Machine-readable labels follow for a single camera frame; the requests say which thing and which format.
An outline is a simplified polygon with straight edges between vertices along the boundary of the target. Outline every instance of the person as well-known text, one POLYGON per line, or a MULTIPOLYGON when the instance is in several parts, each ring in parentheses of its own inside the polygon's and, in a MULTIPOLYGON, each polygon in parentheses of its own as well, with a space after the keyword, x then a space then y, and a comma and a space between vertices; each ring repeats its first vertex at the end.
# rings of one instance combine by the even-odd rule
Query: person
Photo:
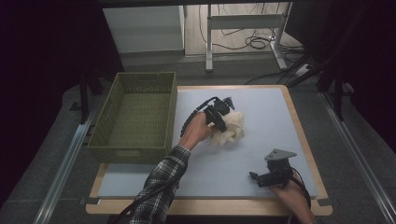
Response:
MULTIPOLYGON (((138 204, 130 219, 131 224, 165 223, 167 210, 178 189, 178 180, 187 169, 191 151, 199 142, 205 140, 216 131, 214 127, 206 125, 204 112, 199 112, 195 115, 179 139, 178 144, 151 171, 143 189, 135 200, 142 199, 154 190, 163 187, 165 183, 168 183, 168 185, 152 197, 138 204)), ((300 187, 294 182, 290 181, 283 189, 279 186, 271 186, 269 190, 297 216, 302 224, 322 223, 320 220, 315 220, 315 216, 308 207, 300 187)))

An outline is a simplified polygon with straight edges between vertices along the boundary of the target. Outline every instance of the storage basket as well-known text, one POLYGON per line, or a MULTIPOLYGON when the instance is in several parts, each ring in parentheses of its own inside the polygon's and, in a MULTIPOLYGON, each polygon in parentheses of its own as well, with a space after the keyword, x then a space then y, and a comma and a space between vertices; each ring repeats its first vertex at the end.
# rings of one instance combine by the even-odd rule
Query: storage basket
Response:
POLYGON ((172 147, 176 102, 175 73, 118 73, 89 151, 102 163, 158 163, 172 147))

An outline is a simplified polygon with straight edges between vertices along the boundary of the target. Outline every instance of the white cloth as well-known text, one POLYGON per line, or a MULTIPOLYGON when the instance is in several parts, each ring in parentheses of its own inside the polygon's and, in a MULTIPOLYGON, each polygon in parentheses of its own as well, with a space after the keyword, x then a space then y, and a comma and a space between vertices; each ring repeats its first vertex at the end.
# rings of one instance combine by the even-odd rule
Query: white cloth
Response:
POLYGON ((217 131, 212 135, 212 146, 223 146, 226 142, 236 142, 241 139, 244 134, 244 114, 234 111, 230 108, 230 113, 222 116, 227 130, 222 133, 217 131))

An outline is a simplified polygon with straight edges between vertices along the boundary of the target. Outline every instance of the table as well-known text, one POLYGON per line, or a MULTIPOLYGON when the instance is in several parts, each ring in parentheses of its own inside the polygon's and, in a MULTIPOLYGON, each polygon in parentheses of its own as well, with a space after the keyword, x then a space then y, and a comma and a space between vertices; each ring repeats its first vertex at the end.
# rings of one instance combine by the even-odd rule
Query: table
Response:
MULTIPOLYGON (((297 112, 290 98, 288 89, 282 85, 255 85, 255 86, 179 86, 179 90, 201 89, 251 89, 251 88, 280 88, 287 103, 290 116, 303 147, 309 169, 314 177, 318 189, 318 197, 311 200, 312 211, 316 216, 329 216, 332 206, 319 204, 320 200, 327 200, 328 195, 323 186, 318 167, 304 135, 303 127, 298 119, 297 112)), ((97 193, 107 169, 102 163, 92 186, 90 198, 97 199, 97 193)), ((97 204, 88 203, 86 211, 89 214, 119 214, 133 199, 100 199, 97 204)), ((248 199, 248 200, 178 200, 175 199, 168 210, 169 215, 187 216, 289 216, 291 212, 278 199, 248 199)))

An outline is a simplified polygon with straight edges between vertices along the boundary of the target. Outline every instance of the plaid shirt sleeve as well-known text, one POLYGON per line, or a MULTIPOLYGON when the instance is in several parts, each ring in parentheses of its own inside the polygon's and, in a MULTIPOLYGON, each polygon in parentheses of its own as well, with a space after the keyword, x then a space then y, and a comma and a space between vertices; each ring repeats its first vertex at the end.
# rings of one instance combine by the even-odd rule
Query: plaid shirt sleeve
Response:
MULTIPOLYGON (((187 169, 190 151, 185 147, 176 146, 150 173, 145 186, 136 196, 136 200, 150 194, 175 176, 181 175, 187 169)), ((165 223, 166 212, 171 205, 178 181, 166 187, 163 191, 139 204, 133 212, 130 224, 165 223)))

